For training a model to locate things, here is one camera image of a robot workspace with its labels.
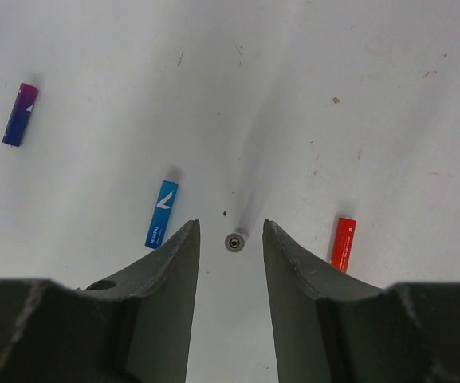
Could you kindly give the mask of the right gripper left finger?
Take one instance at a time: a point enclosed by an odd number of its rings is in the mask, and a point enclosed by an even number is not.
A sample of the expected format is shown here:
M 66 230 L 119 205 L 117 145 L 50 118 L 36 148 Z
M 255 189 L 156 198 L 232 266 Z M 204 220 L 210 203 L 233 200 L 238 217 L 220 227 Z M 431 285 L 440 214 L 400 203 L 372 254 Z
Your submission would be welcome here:
M 79 382 L 186 380 L 200 242 L 200 222 L 189 220 L 158 249 L 80 291 L 108 340 Z

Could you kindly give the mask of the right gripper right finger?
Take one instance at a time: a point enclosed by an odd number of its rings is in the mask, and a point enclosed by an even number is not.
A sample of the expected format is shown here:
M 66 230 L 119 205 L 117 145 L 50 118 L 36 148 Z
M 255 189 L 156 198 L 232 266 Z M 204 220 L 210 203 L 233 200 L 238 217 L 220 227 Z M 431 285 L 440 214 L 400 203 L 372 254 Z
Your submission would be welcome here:
M 280 382 L 349 382 L 331 304 L 373 297 L 380 288 L 353 278 L 297 243 L 272 220 L 263 257 Z

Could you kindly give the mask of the grey silver battery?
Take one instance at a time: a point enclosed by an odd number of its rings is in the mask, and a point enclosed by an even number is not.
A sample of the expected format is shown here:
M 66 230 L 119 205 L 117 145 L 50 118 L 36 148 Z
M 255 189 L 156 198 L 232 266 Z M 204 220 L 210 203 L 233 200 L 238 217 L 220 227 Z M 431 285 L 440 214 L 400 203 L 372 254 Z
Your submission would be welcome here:
M 246 245 L 248 232 L 243 228 L 237 228 L 225 238 L 225 248 L 232 253 L 241 251 Z

